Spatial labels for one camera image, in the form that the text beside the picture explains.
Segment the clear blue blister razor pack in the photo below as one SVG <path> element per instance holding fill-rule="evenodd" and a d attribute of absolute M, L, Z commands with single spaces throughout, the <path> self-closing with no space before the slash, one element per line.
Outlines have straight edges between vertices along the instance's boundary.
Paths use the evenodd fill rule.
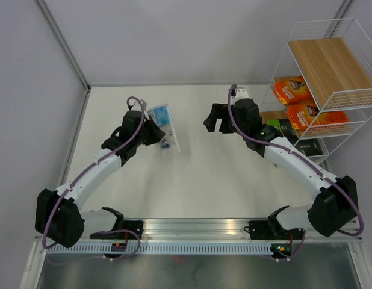
<path fill-rule="evenodd" d="M 168 105 L 164 104 L 151 108 L 147 113 L 156 126 L 165 133 L 165 136 L 156 144 L 158 153 L 161 156 L 167 156 L 180 152 L 181 148 L 179 147 Z"/>

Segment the orange Fusion5 box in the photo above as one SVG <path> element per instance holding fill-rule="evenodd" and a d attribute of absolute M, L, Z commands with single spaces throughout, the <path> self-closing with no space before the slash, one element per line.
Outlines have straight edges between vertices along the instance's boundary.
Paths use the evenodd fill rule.
<path fill-rule="evenodd" d="M 301 75 L 275 77 L 271 88 L 277 100 L 283 105 L 297 104 L 312 99 L 312 94 Z"/>
<path fill-rule="evenodd" d="M 349 118 L 343 111 L 321 113 L 314 101 L 304 101 L 287 106 L 287 118 L 297 132 L 305 132 L 312 126 L 347 123 Z"/>

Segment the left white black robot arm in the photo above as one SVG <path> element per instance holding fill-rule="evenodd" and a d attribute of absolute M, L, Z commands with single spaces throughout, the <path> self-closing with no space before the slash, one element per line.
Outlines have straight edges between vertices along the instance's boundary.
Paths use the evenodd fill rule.
<path fill-rule="evenodd" d="M 44 189 L 37 197 L 35 229 L 42 234 L 42 246 L 70 248 L 83 235 L 92 239 L 124 239 L 139 236 L 125 225 L 124 215 L 110 207 L 83 211 L 85 203 L 98 187 L 122 168 L 144 145 L 159 143 L 165 133 L 146 112 L 146 102 L 130 96 L 128 111 L 93 161 L 74 179 L 55 190 Z"/>

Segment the small green black razor box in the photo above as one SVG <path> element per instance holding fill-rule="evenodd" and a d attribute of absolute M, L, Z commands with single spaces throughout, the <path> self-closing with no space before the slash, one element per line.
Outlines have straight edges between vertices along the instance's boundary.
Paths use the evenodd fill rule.
<path fill-rule="evenodd" d="M 292 127 L 292 124 L 288 119 L 270 119 L 266 121 L 266 124 L 275 127 L 279 130 L 286 138 L 296 138 L 296 130 Z"/>

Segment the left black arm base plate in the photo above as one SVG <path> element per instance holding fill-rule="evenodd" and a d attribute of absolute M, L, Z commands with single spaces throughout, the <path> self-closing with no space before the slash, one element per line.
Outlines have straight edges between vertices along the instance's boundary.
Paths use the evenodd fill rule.
<path fill-rule="evenodd" d="M 114 225 L 107 233 L 96 232 L 90 235 L 93 240 L 137 240 L 142 238 L 144 221 L 124 220 Z"/>

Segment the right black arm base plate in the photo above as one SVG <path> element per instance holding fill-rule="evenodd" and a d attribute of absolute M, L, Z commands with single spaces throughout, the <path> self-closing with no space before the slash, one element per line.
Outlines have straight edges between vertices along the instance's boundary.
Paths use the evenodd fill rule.
<path fill-rule="evenodd" d="M 251 240 L 301 240 L 303 229 L 272 229 L 267 220 L 252 220 L 248 222 L 247 232 Z"/>

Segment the large green black razor box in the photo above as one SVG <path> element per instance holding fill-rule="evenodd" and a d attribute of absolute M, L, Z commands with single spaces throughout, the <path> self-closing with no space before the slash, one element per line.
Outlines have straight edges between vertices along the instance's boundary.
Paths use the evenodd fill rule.
<path fill-rule="evenodd" d="M 298 141 L 298 143 L 295 145 L 295 148 L 312 161 L 315 161 L 323 156 L 323 150 L 320 142 L 317 139 Z"/>

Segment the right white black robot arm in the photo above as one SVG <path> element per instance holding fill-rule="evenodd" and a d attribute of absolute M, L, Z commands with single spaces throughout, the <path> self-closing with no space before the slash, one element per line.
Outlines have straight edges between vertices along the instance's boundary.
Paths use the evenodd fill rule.
<path fill-rule="evenodd" d="M 247 91 L 233 84 L 224 104 L 214 103 L 203 122 L 208 132 L 239 135 L 247 148 L 271 161 L 297 181 L 312 204 L 286 205 L 268 217 L 268 231 L 281 238 L 294 229 L 312 228 L 325 237 L 336 232 L 357 237 L 364 230 L 355 181 L 323 169 L 296 149 L 278 129 L 263 122 Z"/>

